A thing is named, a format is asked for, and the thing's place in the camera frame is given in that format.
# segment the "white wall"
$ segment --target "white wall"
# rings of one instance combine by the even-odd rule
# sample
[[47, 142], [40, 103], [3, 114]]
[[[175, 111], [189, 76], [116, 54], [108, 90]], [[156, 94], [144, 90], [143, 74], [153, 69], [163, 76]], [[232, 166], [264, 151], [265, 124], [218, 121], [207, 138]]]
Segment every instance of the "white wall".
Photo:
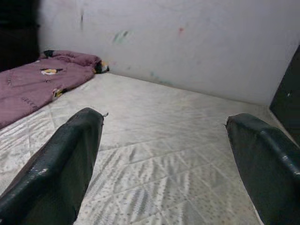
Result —
[[119, 75], [268, 105], [299, 44], [299, 12], [299, 0], [42, 0], [41, 50], [92, 53]]

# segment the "pink blanket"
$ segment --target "pink blanket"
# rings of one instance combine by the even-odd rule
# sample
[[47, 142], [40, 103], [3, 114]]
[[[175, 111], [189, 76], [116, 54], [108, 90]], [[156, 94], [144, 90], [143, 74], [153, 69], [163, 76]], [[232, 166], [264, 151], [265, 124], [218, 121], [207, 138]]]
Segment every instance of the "pink blanket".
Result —
[[87, 82], [99, 64], [94, 55], [45, 51], [36, 62], [0, 73], [0, 129]]

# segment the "white mattress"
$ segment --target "white mattress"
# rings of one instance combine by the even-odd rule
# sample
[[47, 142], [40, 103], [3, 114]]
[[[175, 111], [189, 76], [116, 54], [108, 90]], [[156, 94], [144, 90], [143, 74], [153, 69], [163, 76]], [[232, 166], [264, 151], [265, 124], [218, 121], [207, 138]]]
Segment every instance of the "white mattress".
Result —
[[104, 114], [76, 225], [258, 224], [224, 124], [266, 108], [113, 74], [94, 79], [0, 131], [0, 192], [69, 117]]

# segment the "folded blanket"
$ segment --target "folded blanket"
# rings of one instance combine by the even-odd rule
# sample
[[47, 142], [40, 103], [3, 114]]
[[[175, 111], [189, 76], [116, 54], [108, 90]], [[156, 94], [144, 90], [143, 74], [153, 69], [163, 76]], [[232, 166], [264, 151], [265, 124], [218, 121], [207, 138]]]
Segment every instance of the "folded blanket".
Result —
[[95, 55], [48, 50], [34, 63], [0, 73], [0, 129], [103, 70]]

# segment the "red mark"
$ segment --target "red mark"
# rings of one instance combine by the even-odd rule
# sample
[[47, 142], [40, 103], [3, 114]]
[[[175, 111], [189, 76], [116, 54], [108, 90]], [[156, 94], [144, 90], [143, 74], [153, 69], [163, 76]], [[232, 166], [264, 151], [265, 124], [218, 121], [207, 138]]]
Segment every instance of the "red mark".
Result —
[[179, 34], [182, 34], [183, 31], [184, 31], [184, 28], [183, 28], [183, 27], [180, 27], [180, 28], [178, 29]]

